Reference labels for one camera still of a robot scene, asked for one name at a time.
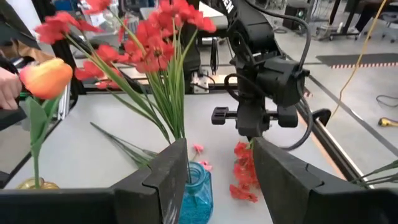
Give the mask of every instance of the red flower bunch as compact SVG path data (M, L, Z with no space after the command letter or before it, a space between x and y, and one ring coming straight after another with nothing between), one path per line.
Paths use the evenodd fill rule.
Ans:
M203 13L188 5L186 0L174 0L173 4L163 0L158 10L138 24L136 40L129 39L124 43L126 54L120 62L134 64L142 73L166 70L174 54L171 38L186 22L208 32L216 30L210 18L204 18ZM124 31L125 26L122 26L119 34Z
M251 187L260 187L254 169L253 153L250 144L238 142L234 153L238 159L235 162L233 174L238 180L238 186L231 184L229 191L233 198L257 202L257 196L249 192Z

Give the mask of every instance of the orange tulip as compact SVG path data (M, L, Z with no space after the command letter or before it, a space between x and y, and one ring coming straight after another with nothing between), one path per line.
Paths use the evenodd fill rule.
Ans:
M26 66L19 78L34 96L51 100L59 96L72 78L72 68L60 58L48 60L40 65Z

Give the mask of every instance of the black cable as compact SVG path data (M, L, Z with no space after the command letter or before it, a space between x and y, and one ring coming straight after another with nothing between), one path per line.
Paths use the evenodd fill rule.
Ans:
M382 101L380 98L386 98L386 99L390 99L390 100L398 100L398 97L394 97L394 96L387 96L387 95L378 95L377 97L376 97L376 101L379 103L379 104L382 104L382 105L384 105L384 106L388 106L388 107L390 107L390 108L396 108L396 107L398 107L398 104L389 104L389 103L386 103L385 101Z
M281 14L278 14L278 13L269 12L269 11L267 11L267 10L261 8L261 7L256 6L255 4L251 3L249 0L245 0L245 1L251 7L257 9L258 11L260 11L260 12L262 12L262 13L268 15L268 16L273 16L273 17L281 18L281 19L289 19L289 20L295 21L295 22L297 22L297 23L299 23L299 24L301 24L303 26L303 28L305 29L305 32L306 32L307 35L305 37L306 40L305 40L305 46L304 46L304 49L303 49L303 54L302 54L300 62L298 64L298 69L301 70L303 68L305 59L307 58L308 50L309 50L310 44L311 44L311 31L310 31L310 27L308 26L308 24L304 20L299 19L299 18L297 18L295 16L286 16L286 15L281 15Z
M265 96L265 95L266 95L266 94L264 93L264 91L263 91L260 87L258 87L254 82L252 82L250 79L248 79L248 78L246 78L245 76L240 75L240 74L231 73L231 74L225 76L225 78L224 78L224 86L225 86L225 90L227 91L227 93L228 93L232 98L234 98L236 101L240 102L240 101L242 101L242 100L250 100L250 99L249 99L249 98L244 98L244 97L242 97L242 96L238 96L238 95L234 92L234 90L233 90L233 89L231 88L231 86L229 85L229 79L230 79L231 77L236 77L236 78L241 78L241 79L243 79L248 85L250 85L251 87L253 87L254 91L256 91L258 95L261 95L261 96Z
M229 85L229 79L230 79L231 77L236 77L236 78L241 78L241 79L243 79L245 82L247 82L248 85L252 86L253 89L254 89L259 95L261 95L261 96L266 96L266 93L264 93L264 91L263 91L262 89L260 89L254 82L250 81L248 78L246 78L246 77L243 76L243 75L239 75L239 74L232 73L232 74L229 74L229 75L227 75L227 76L225 77L225 79L224 79L224 85L225 85L225 88L226 88L226 91L228 92L228 94L229 94L232 98L234 98L235 100L241 101L241 100L246 100L246 99L242 98L241 96L238 96L238 95L232 90L232 88L231 88L230 85ZM291 145L291 146L289 146L289 147L280 147L281 149L286 150L286 151L291 151L291 150L294 150L294 149L300 147L300 146L308 139L308 137L310 136L310 134L311 134L311 132L312 132L312 128L313 128L313 116L312 116L312 112L311 112L311 110L310 110L310 106L308 105L308 102L306 101L306 99L305 99L305 97L304 97L304 90L302 89L302 87L301 87L301 85L300 85L300 82L297 82L297 91L298 91L298 93L299 93L299 95L300 95L301 101L302 101L303 104L304 104L304 108L305 108L306 112L308 113L307 128L306 128L306 130L305 130L304 135L303 135L303 136L301 137L301 139L299 139L295 144L293 144L293 145ZM260 125L262 124L262 121L263 121L265 115L266 115L266 113L264 113L264 114L262 115L260 121L259 121L258 124L257 124L257 131L258 131L258 135L259 135L259 136L262 136L262 131L261 131L261 129L260 129Z
M218 43L216 38L211 40L211 52L210 52L210 68L211 74L215 75L218 70Z

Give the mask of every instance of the blue glass vase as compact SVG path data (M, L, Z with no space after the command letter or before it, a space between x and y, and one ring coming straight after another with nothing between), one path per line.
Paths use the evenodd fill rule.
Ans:
M206 224L213 213L211 174L197 162L189 162L191 183L182 198L179 224Z

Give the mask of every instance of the black robotic arm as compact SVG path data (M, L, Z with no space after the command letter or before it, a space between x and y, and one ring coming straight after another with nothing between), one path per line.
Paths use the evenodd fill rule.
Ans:
M286 60L285 53L275 40L273 28L264 16L277 14L269 13L247 0L219 2L219 9L228 19L228 40L235 53L231 63L236 67L236 74L228 75L224 83L239 105L237 111L216 108L212 116L213 124L224 124L225 119L233 118L238 133L250 138L262 136L262 132L269 129L271 120L278 120L279 126L284 128L297 127L294 105L300 100L306 104L303 89L309 71L302 67L309 41L300 62ZM229 87L231 77L238 79L238 94ZM273 100L277 111L266 110L265 97ZM286 149L299 147L309 136L311 127L308 125L300 142Z

